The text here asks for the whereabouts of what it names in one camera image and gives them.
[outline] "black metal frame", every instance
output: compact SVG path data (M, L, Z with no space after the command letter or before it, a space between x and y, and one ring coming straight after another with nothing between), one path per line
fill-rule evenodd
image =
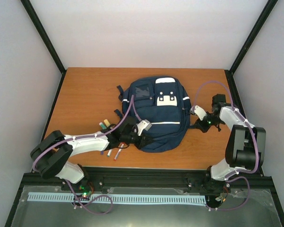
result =
M46 45L48 51L50 52L54 62L56 63L59 71L61 72L61 80L56 92L56 96L42 135L42 139L45 136L49 121L51 119L55 103L57 101L63 80L65 78L66 69L64 68L57 52L55 51L52 42L50 41L42 23L40 22L38 15L36 14L32 4L29 0L21 0L24 8L26 9L29 17L34 23L37 31L39 32L44 44ZM240 112L245 116L243 105L238 94L238 90L233 78L236 69L239 67L242 59L250 48L251 44L255 40L257 34L259 33L261 27L265 23L270 12L276 5L277 0L268 0L262 13L260 14L258 20L256 21L253 29L248 35L246 42L244 43L242 49L240 50L238 56L236 57L232 67L229 70L225 70L225 76L231 91L231 96L234 104L240 109ZM162 170L162 169L129 169L129 168L86 168L87 172L92 178L96 191L106 192L110 187L151 187L151 188L177 188L187 192L197 192L202 195L211 195L197 185L196 182L200 182L205 176L205 170ZM273 180L271 177L263 176L262 169L260 173L253 175L244 175L248 178L251 188L262 188L269 189L275 207L277 209L280 221L284 227L284 213L279 201ZM16 209L19 203L21 193L24 186L36 186L36 185L52 185L58 186L62 185L62 181L59 178L53 178L50 180L44 180L40 177L38 173L28 173L24 174L21 181L20 187L18 189L17 195L15 197L13 206L11 208L9 217L7 219L5 227L9 227L12 224L12 220L16 213ZM246 188L244 181L236 181L232 183L233 188Z

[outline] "pen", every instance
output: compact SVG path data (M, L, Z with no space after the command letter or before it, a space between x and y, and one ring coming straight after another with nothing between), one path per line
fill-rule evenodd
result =
M120 149L118 150L118 153L116 154L116 156L115 156L115 158L114 158L114 161L117 160L117 158L118 158L118 156L119 156L119 154L120 154L120 152L121 152L123 146L124 146L124 144L122 143Z

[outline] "white wall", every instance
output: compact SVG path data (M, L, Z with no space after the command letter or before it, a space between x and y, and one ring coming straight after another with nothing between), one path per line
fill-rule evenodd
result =
M66 67L229 69L267 0L32 0Z
M263 169L273 177L284 209L284 0L267 19L235 81L247 117L266 129Z
M21 2L0 0L0 227L30 170L59 78Z

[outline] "backpack pocket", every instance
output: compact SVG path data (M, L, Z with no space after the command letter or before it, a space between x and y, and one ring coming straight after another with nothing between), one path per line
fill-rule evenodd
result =
M154 105L154 91L149 80L139 80L132 83L131 95L134 96L135 108Z

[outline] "cable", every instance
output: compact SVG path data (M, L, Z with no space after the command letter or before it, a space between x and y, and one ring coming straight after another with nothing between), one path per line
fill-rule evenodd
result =
M116 129L123 123L123 121L125 120L125 118L127 117L128 113L129 113L129 111L130 111L132 105L133 105L133 95L132 95L131 101L130 101L130 103L129 103L128 109L127 109L127 111L126 111L124 117L123 117L123 118L121 119L121 121L117 124L117 126L115 126L114 128L112 128L111 130L109 130L109 131L107 131L107 132L105 132L105 133L103 133L103 134L100 134L100 135L94 135L94 134L93 134L93 135L77 136L75 139L76 139L76 140L80 140L80 139L86 139L86 138L101 137L101 136L105 136L105 135L107 135L107 134L113 132L114 130L116 130ZM60 142L58 142L58 143L56 143L56 144L50 146L48 149L46 149L44 152L42 152L42 153L35 159L35 161L33 162L33 170L36 171L36 172L38 172L38 170L36 169L36 164L38 163L38 161L39 161L45 154L47 154L47 153L48 153L49 151L51 151L53 148L55 148L55 147L57 147L57 146L59 146L59 145L61 145L61 144L63 144L63 143L72 141L72 140L74 140L74 138L69 138L69 139L66 139L66 140L62 140L62 141L60 141Z
M244 176L238 176L238 177L236 177L236 178L234 178L234 179L232 179L232 180L226 181L226 182L227 182L227 183L231 183L231 182L234 182L234 181L239 180L239 179L244 179L244 180L246 181L247 189L248 189L247 197L246 197L245 201L242 202L239 206L233 207L233 208L227 208L227 209L211 208L211 207L209 207L208 205L205 205L205 206L206 206L209 210L213 209L213 210L219 210L219 211L231 211L231 210L236 210L236 209L239 209L239 208L243 207L243 206L247 203L247 201L248 201L248 199L249 199L249 197L250 197L250 185L249 185L249 182L248 182L247 178L244 177Z
M216 83L216 84L220 84L228 93L228 96L229 98L231 99L231 108L233 109L233 111L235 112L235 114L245 123L245 125L248 127L249 131L250 131L250 134L251 134L251 137L252 137L252 141L253 141L253 144L254 144L254 148L255 148L255 155L256 155L256 163L255 163L255 167L253 170L237 170L237 171L232 171L230 172L229 174L227 174L225 176L225 179L229 179L231 176L235 175L235 174L239 174L239 172L244 172L244 173L247 173L247 174L253 174L257 171L258 167L259 167L259 151L258 151L258 148L257 148L257 140L256 140L256 137L255 137L255 134L248 122L248 120L239 112L237 111L237 109L234 107L233 105L233 100L232 100L232 97L231 97L231 92L229 91L229 89L221 82L217 81L217 80L210 80L210 81L207 81L205 82L204 84L202 84L198 90L197 90L197 93L195 95L195 100L194 100L194 105L193 105L193 111L195 110L195 105L196 105L196 101L197 101L197 98L198 98L198 95L200 93L200 90L201 88L203 88L205 85L207 84L210 84L210 83Z
M207 84L212 84L212 83L220 84L220 85L227 91L228 96L229 96L229 98L231 99L231 107L232 107L232 109L234 110L235 107L233 106L233 100L232 100L232 97L231 97L231 92L228 90L228 88L227 88L223 83L221 83L221 82L219 82L219 81L217 81L217 80L210 80L210 81L205 82L204 84L202 84L202 85L198 88L197 93L196 93L196 95L195 95L195 100L194 100L194 105L193 105L193 111L195 111L195 105L196 105L196 103L197 103L197 98L198 98L198 96L199 96L199 93L200 93L201 89L202 89L205 85L207 85Z
M142 121L141 117L138 115L136 108L134 107L134 102L133 102L133 111L134 111L134 115L136 115L136 117L138 118L139 121Z
M84 205L84 204L80 201L80 199L78 198L78 196L76 195L74 189L73 189L72 186L71 186L71 183L70 183L68 180L65 180L65 181L66 181L66 183L68 184L69 188L71 189L71 192L74 194L74 196L75 196L75 201L78 201L78 203L80 204L80 206L81 206L83 209L85 209L86 211L88 211L89 213L94 214L94 215L105 215L105 214L109 213L109 212L112 210L112 208L113 208L113 206L114 206L114 205L113 205L113 200L112 200L112 198L110 198L108 195L99 195L99 196L96 196L95 198L93 198L91 201L89 201L88 203L86 203L86 204ZM86 208L86 207L87 207L89 204L91 204L93 201L95 201L95 200L97 200L97 199L99 199L99 198L101 198L101 197L106 197L106 198L108 198L109 201L110 201L110 207L109 207L109 209L108 209L107 211L105 211L105 212L103 212L103 213L99 213L99 212L91 211L91 210L89 210L89 209Z

